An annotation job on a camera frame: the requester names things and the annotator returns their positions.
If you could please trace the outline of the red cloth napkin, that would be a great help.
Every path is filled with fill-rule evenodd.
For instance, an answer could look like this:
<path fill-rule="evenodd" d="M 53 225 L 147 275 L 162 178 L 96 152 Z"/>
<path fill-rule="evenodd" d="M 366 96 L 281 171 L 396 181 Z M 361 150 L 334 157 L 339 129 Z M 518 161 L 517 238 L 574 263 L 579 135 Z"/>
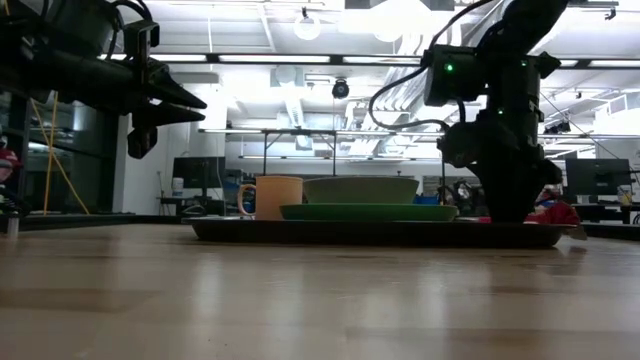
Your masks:
<path fill-rule="evenodd" d="M 524 223 L 577 226 L 581 223 L 581 218 L 570 204 L 563 201 L 546 201 L 536 206 L 525 218 Z"/>

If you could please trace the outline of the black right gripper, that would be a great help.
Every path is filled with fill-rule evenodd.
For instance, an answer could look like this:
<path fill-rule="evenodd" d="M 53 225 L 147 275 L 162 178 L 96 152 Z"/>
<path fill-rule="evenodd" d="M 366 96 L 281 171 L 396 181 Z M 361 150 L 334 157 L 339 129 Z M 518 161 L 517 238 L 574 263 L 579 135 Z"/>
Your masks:
<path fill-rule="evenodd" d="M 537 142 L 540 80 L 560 67 L 546 53 L 479 62 L 486 108 L 453 125 L 437 142 L 443 160 L 481 180 L 493 223 L 522 223 L 545 185 L 562 173 Z"/>

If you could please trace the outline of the black computer monitor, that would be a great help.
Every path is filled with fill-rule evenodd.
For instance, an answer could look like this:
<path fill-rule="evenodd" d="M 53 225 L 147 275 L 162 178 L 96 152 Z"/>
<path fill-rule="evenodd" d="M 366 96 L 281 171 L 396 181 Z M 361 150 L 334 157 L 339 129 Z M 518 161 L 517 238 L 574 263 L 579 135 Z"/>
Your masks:
<path fill-rule="evenodd" d="M 617 195 L 631 185 L 627 159 L 567 159 L 565 169 L 571 195 Z"/>
<path fill-rule="evenodd" d="M 224 157 L 176 157 L 173 162 L 173 177 L 188 189 L 220 188 L 224 171 Z"/>

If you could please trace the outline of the background robot workstation frame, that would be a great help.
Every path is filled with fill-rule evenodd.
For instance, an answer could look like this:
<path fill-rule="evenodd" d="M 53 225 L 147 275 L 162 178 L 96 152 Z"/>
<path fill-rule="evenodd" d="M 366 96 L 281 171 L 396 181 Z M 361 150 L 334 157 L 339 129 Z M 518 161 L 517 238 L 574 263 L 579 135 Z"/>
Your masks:
<path fill-rule="evenodd" d="M 276 143 L 283 135 L 290 135 L 293 137 L 303 136 L 308 138 L 319 137 L 322 139 L 330 149 L 329 156 L 311 156 L 311 159 L 331 160 L 332 161 L 332 175 L 336 175 L 337 166 L 337 145 L 338 138 L 340 136 L 364 136 L 373 138 L 386 138 L 394 136 L 402 137 L 427 137 L 431 140 L 436 140 L 439 133 L 429 132 L 397 132 L 397 131 L 346 131 L 346 130 L 314 130 L 314 129 L 261 129 L 259 130 L 264 137 L 263 141 L 263 154 L 258 156 L 258 159 L 262 160 L 262 173 L 267 173 L 267 160 L 268 149 Z"/>

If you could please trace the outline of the dark brown serving tray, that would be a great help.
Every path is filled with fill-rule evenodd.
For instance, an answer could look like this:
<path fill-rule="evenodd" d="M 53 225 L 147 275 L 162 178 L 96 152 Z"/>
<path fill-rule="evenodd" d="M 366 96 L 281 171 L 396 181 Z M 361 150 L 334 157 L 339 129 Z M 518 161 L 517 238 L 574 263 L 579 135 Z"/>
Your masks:
<path fill-rule="evenodd" d="M 571 225 L 480 222 L 261 221 L 214 217 L 183 221 L 204 241 L 410 248 L 549 248 Z"/>

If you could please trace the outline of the orange mug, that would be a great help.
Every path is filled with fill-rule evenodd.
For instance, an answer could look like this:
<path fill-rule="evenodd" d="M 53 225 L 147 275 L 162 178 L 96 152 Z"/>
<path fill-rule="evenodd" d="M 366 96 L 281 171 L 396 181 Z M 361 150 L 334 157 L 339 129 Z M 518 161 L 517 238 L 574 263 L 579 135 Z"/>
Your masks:
<path fill-rule="evenodd" d="M 280 207 L 299 205 L 303 199 L 304 180 L 289 176 L 259 176 L 255 184 L 243 184 L 237 194 L 239 212 L 260 221 L 283 220 Z M 244 208 L 243 195 L 246 190 L 255 192 L 255 209 L 249 212 Z"/>

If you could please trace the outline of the beige bowl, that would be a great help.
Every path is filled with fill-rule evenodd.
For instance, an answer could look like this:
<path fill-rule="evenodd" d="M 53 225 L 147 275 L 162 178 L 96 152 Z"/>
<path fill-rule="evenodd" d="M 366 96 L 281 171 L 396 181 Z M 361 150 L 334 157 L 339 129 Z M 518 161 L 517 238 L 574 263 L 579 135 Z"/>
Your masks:
<path fill-rule="evenodd" d="M 409 204 L 418 186 L 398 176 L 336 176 L 305 180 L 303 191 L 312 204 Z"/>

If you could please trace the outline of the long ceiling light strip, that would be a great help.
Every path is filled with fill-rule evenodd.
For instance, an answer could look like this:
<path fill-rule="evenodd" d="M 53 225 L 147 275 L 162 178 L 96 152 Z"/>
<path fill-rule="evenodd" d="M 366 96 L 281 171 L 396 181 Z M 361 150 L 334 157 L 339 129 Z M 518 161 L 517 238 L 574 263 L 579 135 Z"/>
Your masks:
<path fill-rule="evenodd" d="M 323 64 L 332 66 L 391 66 L 418 67 L 422 64 L 420 56 L 400 55 L 296 55 L 296 54 L 234 54 L 234 53 L 167 53 L 152 54 L 151 58 L 169 64 Z M 640 59 L 561 59 L 561 69 L 570 70 L 631 70 L 640 69 Z"/>

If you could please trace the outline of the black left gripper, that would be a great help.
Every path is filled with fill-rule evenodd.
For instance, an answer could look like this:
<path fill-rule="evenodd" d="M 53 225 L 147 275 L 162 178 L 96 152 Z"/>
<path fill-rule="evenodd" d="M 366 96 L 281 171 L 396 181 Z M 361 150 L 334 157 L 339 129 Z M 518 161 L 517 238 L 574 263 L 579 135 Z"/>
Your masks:
<path fill-rule="evenodd" d="M 205 116 L 182 107 L 206 109 L 207 104 L 177 83 L 149 50 L 159 40 L 159 25 L 140 20 L 127 25 L 129 53 L 123 60 L 82 54 L 69 46 L 67 34 L 36 19 L 0 19 L 0 90 L 44 101 L 51 92 L 66 102 L 79 101 L 96 110 L 130 115 L 128 154 L 147 155 L 157 143 L 159 126 L 199 122 Z M 155 98 L 168 103 L 152 104 Z"/>

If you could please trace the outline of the person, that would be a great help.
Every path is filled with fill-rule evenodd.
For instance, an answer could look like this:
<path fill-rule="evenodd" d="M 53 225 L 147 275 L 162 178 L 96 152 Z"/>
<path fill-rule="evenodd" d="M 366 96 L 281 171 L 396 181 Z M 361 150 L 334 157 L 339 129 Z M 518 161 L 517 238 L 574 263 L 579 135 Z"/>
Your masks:
<path fill-rule="evenodd" d="M 21 166 L 12 150 L 0 148 L 0 215 L 26 217 L 31 211 L 27 202 L 4 185 Z"/>

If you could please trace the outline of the green plate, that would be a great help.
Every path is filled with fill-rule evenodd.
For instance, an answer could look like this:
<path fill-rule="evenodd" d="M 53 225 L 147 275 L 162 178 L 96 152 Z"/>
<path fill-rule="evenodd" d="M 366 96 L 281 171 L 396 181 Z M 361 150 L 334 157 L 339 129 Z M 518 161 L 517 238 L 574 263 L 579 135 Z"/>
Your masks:
<path fill-rule="evenodd" d="M 285 220 L 346 222 L 450 222 L 459 212 L 454 206 L 419 204 L 299 204 L 280 211 Z"/>

